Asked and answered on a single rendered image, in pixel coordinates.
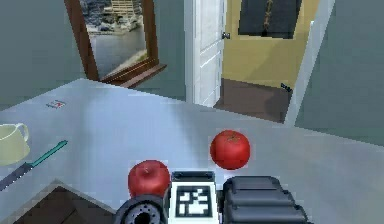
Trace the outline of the red apple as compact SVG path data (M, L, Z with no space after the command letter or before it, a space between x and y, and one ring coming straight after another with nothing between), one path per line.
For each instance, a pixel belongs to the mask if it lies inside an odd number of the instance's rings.
M131 197L143 194L163 197L170 184L170 173L161 161L145 160L130 169L127 183Z

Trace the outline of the teal handled knife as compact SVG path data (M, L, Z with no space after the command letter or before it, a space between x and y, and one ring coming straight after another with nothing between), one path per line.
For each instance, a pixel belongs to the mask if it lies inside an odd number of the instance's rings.
M20 179L22 176L24 176L26 173L37 167L39 164L41 164L44 160L49 158L51 155L62 149L64 146L68 144L67 140L60 141L55 147L51 148L47 152L45 152L42 156L40 156L38 159L36 159L34 162L25 162L21 166L19 166L17 169L12 171L10 174L8 174L6 177L4 177L2 180L0 180L0 192L9 187L11 184L16 182L18 179Z

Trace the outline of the brown framed window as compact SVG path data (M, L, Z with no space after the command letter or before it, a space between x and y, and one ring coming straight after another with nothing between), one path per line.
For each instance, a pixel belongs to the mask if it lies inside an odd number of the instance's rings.
M153 0L64 0L86 77L133 88L159 62Z

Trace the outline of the steel sink basin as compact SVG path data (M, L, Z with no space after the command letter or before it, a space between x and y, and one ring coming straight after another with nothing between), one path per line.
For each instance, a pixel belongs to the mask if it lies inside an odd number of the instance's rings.
M0 224L112 224L115 213L95 193L58 179L19 180L0 192Z

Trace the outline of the dark framed wall picture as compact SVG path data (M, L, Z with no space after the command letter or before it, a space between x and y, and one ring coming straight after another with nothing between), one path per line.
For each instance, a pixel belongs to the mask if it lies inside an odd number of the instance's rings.
M302 0L241 0L239 35L292 39Z

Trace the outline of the red tomato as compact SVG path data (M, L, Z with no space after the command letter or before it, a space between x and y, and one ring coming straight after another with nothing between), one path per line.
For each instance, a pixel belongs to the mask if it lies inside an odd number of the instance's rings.
M250 142L248 138L234 130L218 133L210 145L213 162L227 170L236 170L245 166L250 159Z

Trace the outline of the pale green mug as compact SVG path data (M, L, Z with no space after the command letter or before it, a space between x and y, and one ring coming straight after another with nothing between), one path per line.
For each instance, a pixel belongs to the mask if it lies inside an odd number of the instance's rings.
M30 152L29 129L23 123L0 125L0 166L14 164Z

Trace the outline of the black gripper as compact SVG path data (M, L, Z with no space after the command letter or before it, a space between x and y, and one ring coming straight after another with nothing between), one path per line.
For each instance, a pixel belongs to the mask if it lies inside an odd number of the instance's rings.
M144 194L127 200L116 211L114 224L167 224L163 198Z

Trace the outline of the white room door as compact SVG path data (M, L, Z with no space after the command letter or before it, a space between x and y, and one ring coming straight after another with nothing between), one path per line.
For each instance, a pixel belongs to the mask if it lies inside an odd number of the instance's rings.
M225 0L196 0L194 103L213 107L220 98Z

